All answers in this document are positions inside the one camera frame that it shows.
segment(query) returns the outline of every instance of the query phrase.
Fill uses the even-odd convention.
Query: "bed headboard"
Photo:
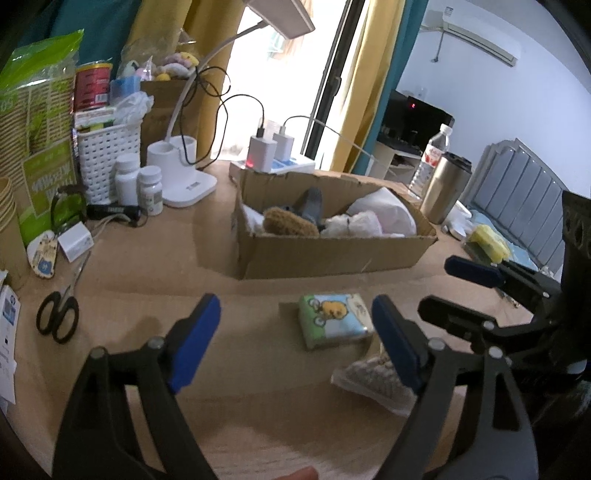
[[[519,139],[490,145],[460,200],[484,213],[538,265],[556,273],[563,263],[564,183]]]

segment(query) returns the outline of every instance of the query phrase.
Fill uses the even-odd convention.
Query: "red can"
[[[96,108],[109,104],[109,82],[112,63],[93,61],[76,69],[74,110]]]

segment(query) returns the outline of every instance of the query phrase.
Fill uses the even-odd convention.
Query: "water bottle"
[[[421,163],[418,164],[417,171],[414,173],[413,180],[408,188],[417,197],[422,199],[433,177],[435,167],[439,164],[441,156],[449,148],[449,136],[452,134],[452,128],[446,124],[441,124],[439,132],[429,140],[425,147]]]

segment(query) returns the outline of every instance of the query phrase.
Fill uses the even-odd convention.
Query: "teal curtain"
[[[141,0],[53,0],[19,46],[84,29],[78,64],[110,60],[115,75],[140,5]]]
[[[406,0],[404,10],[402,11],[402,20],[398,28],[398,35],[396,37],[396,45],[394,46],[394,53],[392,54],[392,62],[390,62],[390,69],[386,76],[384,89],[379,98],[378,110],[376,111],[374,122],[369,129],[368,137],[365,140],[363,149],[372,153],[380,126],[382,125],[382,118],[386,111],[390,92],[398,86],[400,77],[404,71],[404,67],[408,62],[410,53],[413,50],[415,40],[417,39],[418,31],[421,28],[423,16],[427,10],[428,0]],[[365,154],[360,154],[353,173],[357,175],[364,175],[369,163],[369,157]]]

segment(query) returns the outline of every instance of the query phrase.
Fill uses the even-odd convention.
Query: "air conditioner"
[[[493,25],[465,15],[457,8],[446,7],[443,12],[443,30],[477,45],[512,67],[521,56],[518,41]]]

